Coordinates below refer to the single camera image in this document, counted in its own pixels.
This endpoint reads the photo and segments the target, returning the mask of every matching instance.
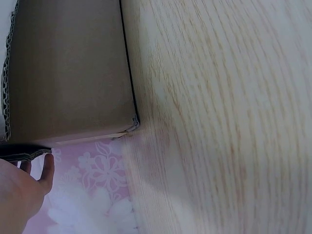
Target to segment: pink rug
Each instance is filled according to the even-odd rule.
[[[24,234],[137,234],[118,140],[53,149],[52,191]],[[32,162],[38,179],[43,157]]]

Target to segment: finger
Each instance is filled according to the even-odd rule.
[[[13,164],[14,166],[18,166],[18,162],[11,162],[11,164]]]
[[[43,170],[38,182],[43,187],[45,194],[48,194],[52,189],[54,175],[54,157],[52,154],[47,154],[44,157]]]
[[[21,170],[25,171],[26,173],[30,174],[30,172],[31,172],[31,162],[30,161],[21,162],[19,168]]]

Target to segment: wooden floor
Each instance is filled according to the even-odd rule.
[[[312,1],[122,0],[142,234],[312,233]]]

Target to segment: pink floral mat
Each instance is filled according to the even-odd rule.
[[[52,191],[24,234],[138,234],[120,142],[103,140],[53,149]],[[32,162],[38,179],[43,157]]]

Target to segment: brown cardboard box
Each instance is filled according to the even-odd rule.
[[[118,0],[20,1],[10,143],[53,147],[137,127]]]

